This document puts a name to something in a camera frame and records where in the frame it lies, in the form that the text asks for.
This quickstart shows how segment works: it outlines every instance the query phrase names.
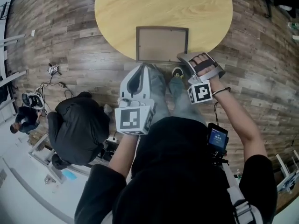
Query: jeans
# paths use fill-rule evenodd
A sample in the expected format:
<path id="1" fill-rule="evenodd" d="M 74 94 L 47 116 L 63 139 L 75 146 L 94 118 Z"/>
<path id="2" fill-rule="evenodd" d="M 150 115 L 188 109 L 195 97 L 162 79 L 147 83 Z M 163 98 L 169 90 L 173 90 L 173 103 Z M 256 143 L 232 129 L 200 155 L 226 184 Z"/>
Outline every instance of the jeans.
<path id="1" fill-rule="evenodd" d="M 153 125 L 157 121 L 169 117 L 171 114 L 165 101 L 166 83 L 164 76 L 158 70 L 153 68 L 149 69 L 149 74 L 151 80 L 151 99 L 153 99 L 156 104 L 156 113 L 151 122 L 151 125 Z M 169 90 L 175 104 L 172 116 L 193 119 L 206 126 L 205 119 L 196 109 L 196 105 L 191 104 L 189 95 L 181 78 L 173 77 L 169 82 Z"/>

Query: phone screen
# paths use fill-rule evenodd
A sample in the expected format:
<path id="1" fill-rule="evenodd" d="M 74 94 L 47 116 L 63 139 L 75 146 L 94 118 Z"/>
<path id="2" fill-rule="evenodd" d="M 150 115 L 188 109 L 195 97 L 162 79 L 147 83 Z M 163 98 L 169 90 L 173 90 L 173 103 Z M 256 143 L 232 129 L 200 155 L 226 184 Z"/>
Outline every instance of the phone screen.
<path id="1" fill-rule="evenodd" d="M 216 129 L 212 129 L 209 143 L 224 148 L 226 144 L 226 134 Z"/>

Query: man in black jacket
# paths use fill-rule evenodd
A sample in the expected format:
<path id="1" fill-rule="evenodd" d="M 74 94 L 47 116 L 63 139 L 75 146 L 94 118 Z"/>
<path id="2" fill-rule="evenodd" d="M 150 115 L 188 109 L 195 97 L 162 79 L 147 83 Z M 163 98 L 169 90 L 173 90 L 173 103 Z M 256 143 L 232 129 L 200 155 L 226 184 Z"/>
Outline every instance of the man in black jacket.
<path id="1" fill-rule="evenodd" d="M 207 57 L 193 60 L 195 66 Z M 198 76 L 212 69 L 207 67 Z M 164 99 L 163 75 L 151 69 L 151 97 L 159 118 L 154 117 L 149 134 L 141 136 L 134 163 L 138 137 L 125 135 L 108 167 L 92 167 L 75 213 L 76 224 L 236 223 L 226 175 L 207 155 L 206 123 L 196 105 L 190 103 L 182 70 L 176 68 L 172 76 L 173 116 Z M 233 95 L 224 90 L 218 76 L 211 78 L 210 84 L 212 92 L 219 91 L 214 97 L 243 144 L 245 165 L 239 187 L 249 204 L 258 208 L 263 222 L 271 223 L 277 189 L 260 131 Z M 131 166 L 132 180 L 127 184 Z"/>
<path id="2" fill-rule="evenodd" d="M 22 133 L 29 133 L 29 131 L 34 130 L 39 125 L 39 118 L 42 112 L 37 112 L 37 110 L 31 107 L 22 106 L 19 108 L 17 117 L 15 118 L 15 123 L 10 126 L 10 131 L 12 133 L 17 133 L 18 131 Z"/>
<path id="3" fill-rule="evenodd" d="M 48 114 L 49 139 L 57 153 L 53 165 L 63 169 L 67 164 L 86 165 L 94 160 L 109 136 L 109 121 L 104 108 L 87 91 L 61 102 Z"/>

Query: sneaker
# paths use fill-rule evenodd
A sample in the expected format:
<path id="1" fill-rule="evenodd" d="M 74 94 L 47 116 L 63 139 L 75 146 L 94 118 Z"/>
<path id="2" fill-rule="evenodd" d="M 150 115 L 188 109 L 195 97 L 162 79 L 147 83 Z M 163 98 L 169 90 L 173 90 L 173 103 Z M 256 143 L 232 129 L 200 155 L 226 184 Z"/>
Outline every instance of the sneaker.
<path id="1" fill-rule="evenodd" d="M 111 114 L 112 111 L 113 111 L 113 109 L 110 107 L 110 105 L 107 105 L 107 104 L 104 105 L 104 113 L 105 113 L 106 115 L 109 116 L 109 114 Z"/>
<path id="2" fill-rule="evenodd" d="M 179 77 L 181 79 L 184 78 L 183 70 L 180 67 L 176 67 L 172 71 L 172 77 Z"/>

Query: hand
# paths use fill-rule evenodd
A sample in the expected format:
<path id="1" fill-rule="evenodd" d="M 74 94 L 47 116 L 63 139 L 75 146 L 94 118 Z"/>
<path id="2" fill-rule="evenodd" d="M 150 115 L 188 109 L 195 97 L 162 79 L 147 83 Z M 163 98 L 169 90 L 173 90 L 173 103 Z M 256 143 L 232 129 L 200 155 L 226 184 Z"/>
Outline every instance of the hand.
<path id="1" fill-rule="evenodd" d="M 193 60 L 196 62 L 190 62 L 190 64 L 195 67 L 197 64 L 202 63 L 203 61 L 208 60 L 208 57 L 206 55 L 199 55 L 193 58 Z M 210 65 L 209 67 L 203 69 L 202 71 L 198 72 L 197 75 L 203 76 L 204 74 L 210 72 L 212 69 L 214 69 L 214 65 Z M 212 92 L 221 90 L 224 88 L 224 85 L 220 82 L 219 76 L 214 76 L 210 79 L 210 85 L 211 85 L 211 90 Z"/>

